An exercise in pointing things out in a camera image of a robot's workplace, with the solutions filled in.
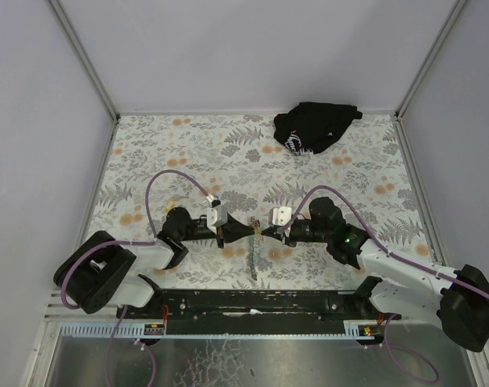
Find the grey keyring with blue handle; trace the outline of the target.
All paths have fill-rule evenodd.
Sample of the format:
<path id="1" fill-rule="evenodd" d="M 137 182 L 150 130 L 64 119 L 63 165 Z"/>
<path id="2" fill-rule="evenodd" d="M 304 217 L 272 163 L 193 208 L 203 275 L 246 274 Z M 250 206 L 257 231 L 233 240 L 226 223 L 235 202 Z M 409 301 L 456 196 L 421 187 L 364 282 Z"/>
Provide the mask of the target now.
<path id="1" fill-rule="evenodd" d="M 247 257 L 247 263 L 250 269 L 251 279 L 257 281 L 257 261 L 260 257 L 260 243 L 263 240 L 262 227 L 260 221 L 256 217 L 250 217 L 248 226 L 253 229 L 253 234 L 249 238 L 249 253 Z"/>

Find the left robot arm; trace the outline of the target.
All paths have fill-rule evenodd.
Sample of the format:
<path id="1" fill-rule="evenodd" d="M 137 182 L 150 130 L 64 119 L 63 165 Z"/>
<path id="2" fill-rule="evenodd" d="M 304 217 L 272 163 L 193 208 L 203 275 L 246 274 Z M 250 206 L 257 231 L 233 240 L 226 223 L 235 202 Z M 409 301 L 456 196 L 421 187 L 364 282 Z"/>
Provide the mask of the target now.
<path id="1" fill-rule="evenodd" d="M 145 279 L 148 273 L 179 266 L 189 253 L 184 241 L 213 239 L 223 248 L 253 234 L 219 202 L 197 219 L 184 207 L 174 207 L 152 241 L 116 240 L 107 231 L 95 232 L 56 270 L 53 282 L 71 310 L 94 314 L 111 302 L 142 307 L 155 292 Z"/>

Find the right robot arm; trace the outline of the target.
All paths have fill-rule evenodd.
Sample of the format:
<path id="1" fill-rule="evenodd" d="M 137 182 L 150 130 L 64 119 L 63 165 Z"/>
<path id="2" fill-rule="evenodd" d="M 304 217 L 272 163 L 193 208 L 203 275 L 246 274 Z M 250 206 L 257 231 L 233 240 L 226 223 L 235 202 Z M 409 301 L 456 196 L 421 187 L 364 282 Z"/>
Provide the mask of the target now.
<path id="1" fill-rule="evenodd" d="M 323 243 L 340 264 L 375 274 L 367 291 L 377 311 L 432 324 L 460 347 L 480 352 L 489 340 L 489 281 L 476 267 L 457 269 L 411 258 L 382 246 L 372 234 L 347 223 L 329 198 L 309 203 L 310 217 L 289 207 L 270 212 L 263 235 L 288 246 Z"/>

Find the floral table mat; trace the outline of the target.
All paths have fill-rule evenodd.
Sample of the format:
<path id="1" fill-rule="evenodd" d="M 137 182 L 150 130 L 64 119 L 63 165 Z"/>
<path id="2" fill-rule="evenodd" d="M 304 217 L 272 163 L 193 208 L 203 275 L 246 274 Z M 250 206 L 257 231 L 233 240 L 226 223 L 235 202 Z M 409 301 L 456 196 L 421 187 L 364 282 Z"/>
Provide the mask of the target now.
<path id="1" fill-rule="evenodd" d="M 364 115 L 315 156 L 291 154 L 273 133 L 271 115 L 122 117 L 87 232 L 149 240 L 175 206 L 204 214 L 206 194 L 239 222 L 256 217 L 265 227 L 273 207 L 328 197 L 348 223 L 368 225 L 384 245 L 435 260 L 390 115 Z M 366 275 L 339 264 L 322 244 L 288 248 L 263 238 L 253 281 L 249 238 L 224 248 L 189 243 L 178 267 L 148 276 L 165 288 L 345 290 Z"/>

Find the black cloth bag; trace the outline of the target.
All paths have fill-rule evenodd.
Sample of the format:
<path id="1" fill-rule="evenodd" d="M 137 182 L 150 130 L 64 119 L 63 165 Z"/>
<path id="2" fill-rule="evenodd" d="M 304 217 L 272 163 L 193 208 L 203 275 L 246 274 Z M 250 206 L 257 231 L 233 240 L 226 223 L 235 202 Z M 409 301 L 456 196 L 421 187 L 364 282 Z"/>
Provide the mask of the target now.
<path id="1" fill-rule="evenodd" d="M 362 118 L 357 106 L 301 102 L 273 119 L 273 137 L 297 156 L 315 155 L 337 143 Z"/>

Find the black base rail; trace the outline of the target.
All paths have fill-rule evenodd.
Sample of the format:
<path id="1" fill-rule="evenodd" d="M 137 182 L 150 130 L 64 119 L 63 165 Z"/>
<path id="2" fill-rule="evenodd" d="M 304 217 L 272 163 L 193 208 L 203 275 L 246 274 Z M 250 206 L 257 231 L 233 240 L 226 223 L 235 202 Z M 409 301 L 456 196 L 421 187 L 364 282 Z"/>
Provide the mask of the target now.
<path id="1" fill-rule="evenodd" d="M 129 306 L 126 319 L 171 322 L 289 323 L 316 320 L 375 321 L 383 314 L 364 292 L 336 290 L 163 289 L 142 307 Z"/>

